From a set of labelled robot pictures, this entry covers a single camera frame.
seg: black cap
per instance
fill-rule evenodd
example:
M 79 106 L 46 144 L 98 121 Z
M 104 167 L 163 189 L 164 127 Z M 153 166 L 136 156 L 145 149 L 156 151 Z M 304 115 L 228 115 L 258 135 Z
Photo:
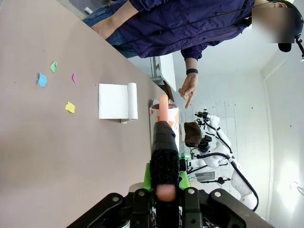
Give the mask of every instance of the black cap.
M 303 18 L 301 13 L 299 12 L 299 10 L 290 2 L 285 1 L 285 0 L 280 0 L 279 2 L 284 3 L 288 8 L 293 8 L 294 9 L 294 38 L 298 38 L 301 33 L 302 33 L 302 29 L 303 29 Z M 279 49 L 283 52 L 289 52 L 291 50 L 291 43 L 279 43 L 278 44 Z

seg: black wristband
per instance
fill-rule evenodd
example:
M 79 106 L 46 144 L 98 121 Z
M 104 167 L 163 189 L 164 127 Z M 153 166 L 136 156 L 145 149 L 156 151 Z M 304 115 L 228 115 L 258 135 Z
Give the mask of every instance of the black wristband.
M 186 75 L 191 74 L 191 73 L 196 73 L 196 74 L 198 74 L 199 71 L 198 71 L 197 69 L 188 69 L 188 70 L 186 70 Z

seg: beige tabletop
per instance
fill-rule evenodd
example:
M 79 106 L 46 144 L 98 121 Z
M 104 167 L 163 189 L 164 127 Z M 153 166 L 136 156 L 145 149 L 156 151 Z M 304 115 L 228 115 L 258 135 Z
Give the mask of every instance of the beige tabletop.
M 38 72 L 47 76 L 45 88 L 36 84 Z M 98 83 L 129 82 L 137 83 L 138 120 L 99 120 Z M 0 227 L 65 228 L 108 193 L 126 195 L 143 181 L 148 102 L 161 94 L 55 0 L 6 1 L 0 10 Z M 75 114 L 65 110 L 68 101 Z

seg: blue sticky note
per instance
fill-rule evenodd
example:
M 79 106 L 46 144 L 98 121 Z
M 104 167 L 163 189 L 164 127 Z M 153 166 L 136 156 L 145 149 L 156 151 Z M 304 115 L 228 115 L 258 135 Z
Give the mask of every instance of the blue sticky note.
M 45 75 L 39 73 L 39 80 L 38 80 L 37 84 L 42 87 L 45 87 L 47 82 L 48 82 L 47 77 L 45 77 Z

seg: paper towel roll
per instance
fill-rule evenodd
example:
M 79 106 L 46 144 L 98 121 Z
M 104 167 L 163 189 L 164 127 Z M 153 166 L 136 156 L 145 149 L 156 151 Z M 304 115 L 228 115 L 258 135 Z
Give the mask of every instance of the paper towel roll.
M 136 83 L 128 84 L 129 92 L 129 120 L 137 120 L 137 87 Z

